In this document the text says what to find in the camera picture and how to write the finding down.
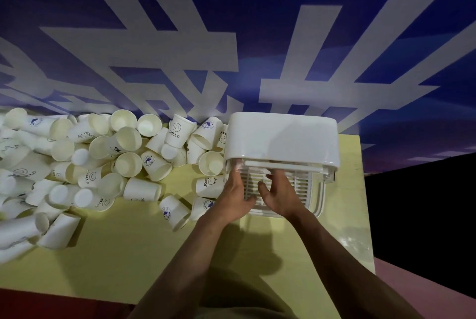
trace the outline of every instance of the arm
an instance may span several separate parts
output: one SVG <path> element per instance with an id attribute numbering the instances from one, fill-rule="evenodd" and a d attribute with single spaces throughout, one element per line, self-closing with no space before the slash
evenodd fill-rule
<path id="1" fill-rule="evenodd" d="M 275 170 L 270 178 L 271 191 L 258 184 L 261 197 L 296 229 L 342 318 L 422 318 L 327 232 L 303 206 L 283 171 Z"/>
<path id="2" fill-rule="evenodd" d="M 232 171 L 213 207 L 197 221 L 190 236 L 137 304 L 129 319 L 194 316 L 223 228 L 245 216 L 256 202 L 256 198 L 245 201 L 243 192 L 241 176 L 237 171 Z"/>

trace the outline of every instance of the forearm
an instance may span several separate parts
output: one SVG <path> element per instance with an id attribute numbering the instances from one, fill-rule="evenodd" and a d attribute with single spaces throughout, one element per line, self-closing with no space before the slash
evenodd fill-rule
<path id="1" fill-rule="evenodd" d="M 399 294 L 362 266 L 308 210 L 289 218 L 342 318 L 421 318 Z"/>
<path id="2" fill-rule="evenodd" d="M 193 316 L 203 292 L 211 257 L 226 225 L 220 218 L 207 214 L 197 221 L 192 233 L 129 319 Z"/>

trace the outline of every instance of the left hand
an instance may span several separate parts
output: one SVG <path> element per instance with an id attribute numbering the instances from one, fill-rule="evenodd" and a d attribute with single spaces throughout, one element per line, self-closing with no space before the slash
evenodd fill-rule
<path id="1" fill-rule="evenodd" d="M 256 196 L 251 196 L 248 200 L 245 200 L 244 192 L 243 180 L 235 166 L 230 172 L 222 193 L 215 204 L 207 211 L 207 214 L 223 220 L 225 225 L 241 219 L 256 204 Z"/>

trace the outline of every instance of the hand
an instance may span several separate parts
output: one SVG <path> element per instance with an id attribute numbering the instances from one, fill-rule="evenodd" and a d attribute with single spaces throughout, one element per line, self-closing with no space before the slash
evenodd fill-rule
<path id="1" fill-rule="evenodd" d="M 251 196 L 248 200 L 245 200 L 244 192 L 243 180 L 235 166 L 230 172 L 222 193 L 206 214 L 219 218 L 225 225 L 241 219 L 256 204 L 256 196 Z"/>
<path id="2" fill-rule="evenodd" d="M 258 191 L 265 204 L 275 213 L 289 219 L 302 210 L 304 205 L 294 191 L 284 171 L 273 170 L 273 175 L 267 175 L 271 179 L 271 191 L 266 184 L 260 181 Z"/>

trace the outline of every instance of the table surface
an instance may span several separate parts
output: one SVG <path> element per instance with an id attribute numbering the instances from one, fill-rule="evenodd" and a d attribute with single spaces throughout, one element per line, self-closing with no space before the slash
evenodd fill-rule
<path id="1" fill-rule="evenodd" d="M 366 268 L 375 272 L 359 136 L 339 135 L 341 168 L 328 184 L 319 221 Z M 194 198 L 186 165 L 161 183 L 162 193 Z M 157 203 L 121 198 L 105 212 L 73 210 L 80 230 L 66 250 L 36 248 L 0 266 L 0 288 L 137 303 L 195 224 L 171 232 Z M 223 232 L 213 256 L 204 302 L 271 300 L 305 318 L 339 315 L 299 236 L 284 219 L 247 215 Z"/>

